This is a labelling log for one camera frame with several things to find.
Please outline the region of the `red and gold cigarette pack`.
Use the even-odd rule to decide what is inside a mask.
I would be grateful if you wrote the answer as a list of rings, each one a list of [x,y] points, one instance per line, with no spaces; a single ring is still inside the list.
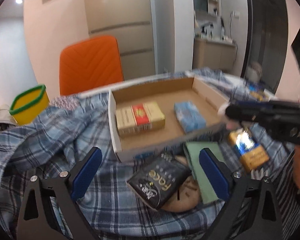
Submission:
[[[117,131],[120,137],[128,137],[165,127],[165,115],[157,102],[146,102],[116,110]]]

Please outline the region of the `blue tissue packet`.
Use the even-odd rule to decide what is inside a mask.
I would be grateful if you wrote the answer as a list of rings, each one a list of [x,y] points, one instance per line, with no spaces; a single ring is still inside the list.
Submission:
[[[184,133],[191,133],[206,127],[206,120],[191,101],[174,104],[175,116]]]

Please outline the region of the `blue and gold cigarette pack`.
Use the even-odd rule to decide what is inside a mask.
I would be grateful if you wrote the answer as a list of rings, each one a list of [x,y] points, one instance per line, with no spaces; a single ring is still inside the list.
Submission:
[[[266,150],[252,137],[249,129],[242,128],[230,132],[228,141],[248,173],[258,169],[269,160]]]

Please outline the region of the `black faucet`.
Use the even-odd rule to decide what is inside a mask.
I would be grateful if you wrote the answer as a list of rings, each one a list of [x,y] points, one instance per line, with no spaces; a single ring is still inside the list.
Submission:
[[[204,23],[201,27],[201,33],[204,35],[207,35],[207,30],[210,28],[214,28],[213,23],[212,22],[207,22]]]

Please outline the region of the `orange quilted chair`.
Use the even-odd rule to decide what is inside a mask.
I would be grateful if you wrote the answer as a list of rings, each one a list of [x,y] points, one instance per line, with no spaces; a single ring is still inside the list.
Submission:
[[[71,95],[124,80],[117,39],[105,35],[64,48],[59,58],[59,93]]]

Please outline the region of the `blue cigarette packs on table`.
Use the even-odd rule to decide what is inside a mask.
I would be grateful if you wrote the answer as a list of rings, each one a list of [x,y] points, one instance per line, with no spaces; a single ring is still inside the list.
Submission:
[[[264,89],[258,84],[248,83],[247,88],[249,94],[253,96],[257,101],[269,101],[270,98],[264,92]]]

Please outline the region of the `open cardboard box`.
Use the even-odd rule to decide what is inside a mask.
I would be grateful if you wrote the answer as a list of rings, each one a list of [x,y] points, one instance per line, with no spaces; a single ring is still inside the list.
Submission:
[[[156,102],[165,116],[165,126],[156,131],[141,132],[122,137],[117,130],[116,111],[123,107]],[[206,121],[203,129],[185,133],[175,112],[175,103],[192,102]],[[142,158],[147,153],[160,151],[167,146],[196,139],[201,135],[210,136],[225,124],[219,109],[229,98],[217,88],[206,83],[198,75],[178,79],[141,83],[109,93],[108,116],[114,153],[120,162]]]

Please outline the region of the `yellow bin with green rim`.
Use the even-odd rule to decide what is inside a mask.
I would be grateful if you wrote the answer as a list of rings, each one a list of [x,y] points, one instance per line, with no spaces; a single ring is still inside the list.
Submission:
[[[15,97],[9,113],[18,125],[31,123],[50,103],[46,85],[32,87]]]

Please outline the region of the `bathroom waste bin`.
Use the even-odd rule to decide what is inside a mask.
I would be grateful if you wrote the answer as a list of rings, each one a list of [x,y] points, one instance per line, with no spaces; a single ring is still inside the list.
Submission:
[[[262,66],[258,62],[253,61],[246,68],[245,78],[250,82],[259,83],[262,74]]]

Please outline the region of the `beige three-door refrigerator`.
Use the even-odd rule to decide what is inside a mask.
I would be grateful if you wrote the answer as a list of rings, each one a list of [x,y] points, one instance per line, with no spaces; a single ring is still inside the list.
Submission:
[[[84,0],[90,37],[117,39],[125,80],[155,75],[151,0]]]

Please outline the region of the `blue plaid shirt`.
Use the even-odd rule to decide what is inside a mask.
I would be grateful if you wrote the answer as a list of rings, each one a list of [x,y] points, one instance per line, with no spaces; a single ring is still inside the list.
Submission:
[[[198,205],[179,215],[146,207],[125,179],[140,160],[115,157],[108,121],[108,92],[55,98],[35,120],[0,132],[0,227],[15,239],[21,202],[32,175],[53,178],[70,170],[94,146],[103,162],[79,207],[102,239],[198,239],[222,207]]]

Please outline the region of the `beige round slotted disc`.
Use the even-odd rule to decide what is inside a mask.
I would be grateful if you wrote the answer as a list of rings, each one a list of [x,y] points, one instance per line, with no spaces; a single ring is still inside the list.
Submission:
[[[201,201],[200,190],[194,179],[187,159],[165,153],[163,168],[160,169],[159,185],[161,193],[161,209],[180,213],[193,209]]]

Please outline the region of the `beige bag on table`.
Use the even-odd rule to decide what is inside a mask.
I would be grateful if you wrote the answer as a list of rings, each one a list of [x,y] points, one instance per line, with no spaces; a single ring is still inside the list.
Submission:
[[[9,110],[8,105],[0,105],[0,132],[18,125],[14,117],[10,115]]]

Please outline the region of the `beige bathroom vanity cabinet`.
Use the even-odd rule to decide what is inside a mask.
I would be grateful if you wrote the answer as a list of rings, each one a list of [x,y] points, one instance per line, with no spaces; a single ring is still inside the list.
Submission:
[[[235,62],[236,46],[233,43],[195,38],[192,68],[208,67],[212,70],[230,71]]]

